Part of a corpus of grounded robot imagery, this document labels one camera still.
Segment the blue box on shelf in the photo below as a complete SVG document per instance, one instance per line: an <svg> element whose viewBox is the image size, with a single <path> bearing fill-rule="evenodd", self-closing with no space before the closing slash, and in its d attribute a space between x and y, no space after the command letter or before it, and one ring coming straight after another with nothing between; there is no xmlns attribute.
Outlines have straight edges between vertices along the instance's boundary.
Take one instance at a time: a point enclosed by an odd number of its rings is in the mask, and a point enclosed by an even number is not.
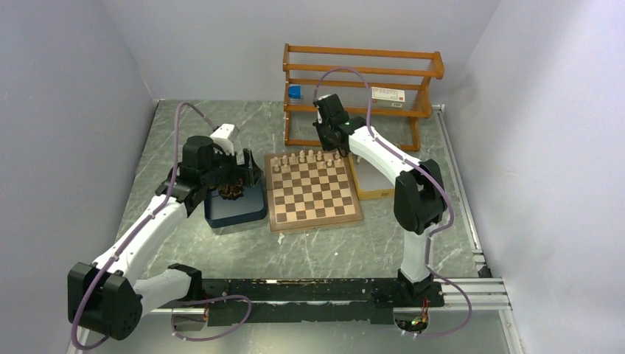
<svg viewBox="0 0 625 354"><path fill-rule="evenodd" d="M293 100L300 100L302 98L302 89L299 85L291 85L287 88L287 97Z"/></svg>

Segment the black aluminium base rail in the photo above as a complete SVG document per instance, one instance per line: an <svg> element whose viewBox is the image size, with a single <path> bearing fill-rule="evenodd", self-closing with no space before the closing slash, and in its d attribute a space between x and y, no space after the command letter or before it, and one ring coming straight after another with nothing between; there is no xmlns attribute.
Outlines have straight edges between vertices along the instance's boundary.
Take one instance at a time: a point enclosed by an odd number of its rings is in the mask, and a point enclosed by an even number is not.
<svg viewBox="0 0 625 354"><path fill-rule="evenodd" d="M376 325L409 323L427 310L505 310L510 301L501 280L459 279L455 285L433 279L432 286L405 299L397 278L351 279L203 279L208 302L171 302L155 310L208 316L208 325L247 323L352 322Z"/></svg>

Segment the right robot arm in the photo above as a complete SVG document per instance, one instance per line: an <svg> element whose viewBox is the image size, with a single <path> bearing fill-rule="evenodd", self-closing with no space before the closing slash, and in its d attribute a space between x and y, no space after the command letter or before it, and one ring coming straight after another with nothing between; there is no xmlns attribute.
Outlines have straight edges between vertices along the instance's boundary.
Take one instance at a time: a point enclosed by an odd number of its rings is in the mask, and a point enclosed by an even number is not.
<svg viewBox="0 0 625 354"><path fill-rule="evenodd" d="M336 94L319 97L313 104L318 110L313 125L322 148L365 159L393 184L394 217L405 236L397 293L404 304L416 305L432 286L432 234L448 208L438 164L408 155L367 119L349 116Z"/></svg>

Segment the pile of brown chess pieces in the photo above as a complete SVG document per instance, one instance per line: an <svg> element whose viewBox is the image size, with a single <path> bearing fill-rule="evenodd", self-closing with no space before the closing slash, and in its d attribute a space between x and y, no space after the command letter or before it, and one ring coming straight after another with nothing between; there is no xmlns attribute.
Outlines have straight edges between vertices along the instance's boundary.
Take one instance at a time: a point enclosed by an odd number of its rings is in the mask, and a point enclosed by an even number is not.
<svg viewBox="0 0 625 354"><path fill-rule="evenodd" d="M217 192L224 200L237 200L244 195L245 188L240 184L227 184L219 187Z"/></svg>

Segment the dark blue tray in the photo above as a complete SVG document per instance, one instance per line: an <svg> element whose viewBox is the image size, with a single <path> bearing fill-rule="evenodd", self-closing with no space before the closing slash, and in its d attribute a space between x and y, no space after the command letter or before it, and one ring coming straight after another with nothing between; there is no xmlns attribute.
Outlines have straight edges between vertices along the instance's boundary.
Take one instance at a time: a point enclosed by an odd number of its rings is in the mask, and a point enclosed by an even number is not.
<svg viewBox="0 0 625 354"><path fill-rule="evenodd" d="M224 200L212 190L204 201L204 218L213 229L259 221L268 213L268 202L263 184L264 173L252 187L244 187L244 195L237 200Z"/></svg>

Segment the orange wooden shelf rack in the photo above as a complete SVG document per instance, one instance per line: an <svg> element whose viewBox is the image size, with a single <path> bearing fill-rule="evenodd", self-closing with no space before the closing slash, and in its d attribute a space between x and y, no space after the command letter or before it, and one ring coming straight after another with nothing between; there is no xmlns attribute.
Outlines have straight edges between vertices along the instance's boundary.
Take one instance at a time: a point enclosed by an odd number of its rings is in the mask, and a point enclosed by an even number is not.
<svg viewBox="0 0 625 354"><path fill-rule="evenodd" d="M418 151L421 147L419 120L433 111L430 83L445 74L439 51L414 52L387 49L356 49L328 46L285 44L282 56L284 72L284 143L292 146L320 145L316 138L296 138L292 125L294 113L314 113L314 94L336 93L350 114L365 115L366 87L383 87L405 91L402 106L376 104L372 115L404 117L408 121L411 142L400 147ZM287 97L287 88L299 85L302 98Z"/></svg>

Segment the white red box on shelf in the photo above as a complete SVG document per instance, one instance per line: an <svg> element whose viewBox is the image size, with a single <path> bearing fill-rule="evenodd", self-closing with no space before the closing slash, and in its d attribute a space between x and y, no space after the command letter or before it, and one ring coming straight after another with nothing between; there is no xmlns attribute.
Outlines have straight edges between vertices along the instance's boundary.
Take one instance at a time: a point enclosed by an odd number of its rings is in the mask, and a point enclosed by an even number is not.
<svg viewBox="0 0 625 354"><path fill-rule="evenodd" d="M402 106L405 103L405 91L395 88L371 87L371 99L376 104Z"/></svg>

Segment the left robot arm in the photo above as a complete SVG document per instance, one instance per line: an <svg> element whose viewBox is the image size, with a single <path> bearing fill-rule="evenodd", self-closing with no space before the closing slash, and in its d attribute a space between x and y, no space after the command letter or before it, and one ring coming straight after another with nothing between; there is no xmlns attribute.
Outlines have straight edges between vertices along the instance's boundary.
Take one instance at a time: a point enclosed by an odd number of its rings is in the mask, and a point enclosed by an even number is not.
<svg viewBox="0 0 625 354"><path fill-rule="evenodd" d="M250 149L229 154L226 145L208 136L191 136L174 145L172 167L141 217L91 263L76 263L67 278L71 342L81 350L82 327L104 339L126 339L147 313L171 302L192 307L208 302L200 270L175 263L149 279L141 279L147 261L171 233L212 192L238 199L262 171Z"/></svg>

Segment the wooden chessboard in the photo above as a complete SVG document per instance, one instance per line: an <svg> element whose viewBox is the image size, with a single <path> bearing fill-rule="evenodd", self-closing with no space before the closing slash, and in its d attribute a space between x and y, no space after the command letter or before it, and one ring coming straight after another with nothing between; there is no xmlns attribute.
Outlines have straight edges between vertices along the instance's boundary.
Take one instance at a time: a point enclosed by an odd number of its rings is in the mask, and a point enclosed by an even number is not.
<svg viewBox="0 0 625 354"><path fill-rule="evenodd" d="M269 224L273 232L306 230L321 226L337 226L363 220L349 163L344 157L340 167L335 166L335 154L312 150L315 162L290 163L291 154L271 153L264 157L266 190L268 193ZM323 153L325 167L318 169L317 152ZM290 171L282 172L282 157L286 155ZM273 159L280 160L280 171L273 171ZM333 160L327 167L327 160Z"/></svg>

